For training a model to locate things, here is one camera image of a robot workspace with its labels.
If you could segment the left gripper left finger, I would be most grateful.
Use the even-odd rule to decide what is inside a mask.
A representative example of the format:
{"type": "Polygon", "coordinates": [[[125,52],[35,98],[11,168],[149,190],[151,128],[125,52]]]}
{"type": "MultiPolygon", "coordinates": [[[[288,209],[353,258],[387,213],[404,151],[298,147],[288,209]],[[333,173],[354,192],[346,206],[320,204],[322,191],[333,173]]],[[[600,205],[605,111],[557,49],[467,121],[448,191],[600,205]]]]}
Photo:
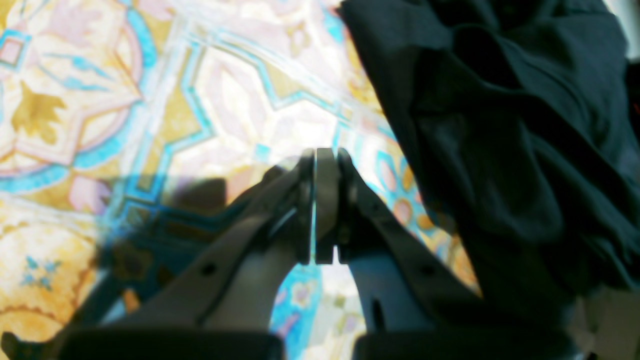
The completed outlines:
{"type": "Polygon", "coordinates": [[[272,167],[243,194],[237,220],[135,312],[107,325],[69,325],[51,340],[3,333],[11,360],[283,360],[269,324],[279,287],[311,257],[316,151],[272,167]]]}

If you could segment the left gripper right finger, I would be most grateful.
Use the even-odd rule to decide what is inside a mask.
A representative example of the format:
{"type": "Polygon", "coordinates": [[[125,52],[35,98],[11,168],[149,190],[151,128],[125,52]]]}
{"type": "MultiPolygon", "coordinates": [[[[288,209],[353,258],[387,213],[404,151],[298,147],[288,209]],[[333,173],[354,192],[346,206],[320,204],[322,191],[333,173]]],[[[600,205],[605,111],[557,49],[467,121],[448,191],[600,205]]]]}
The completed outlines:
{"type": "Polygon", "coordinates": [[[366,334],[355,360],[580,360],[566,330],[480,299],[406,230],[349,153],[316,152],[316,262],[347,265],[366,334]]]}

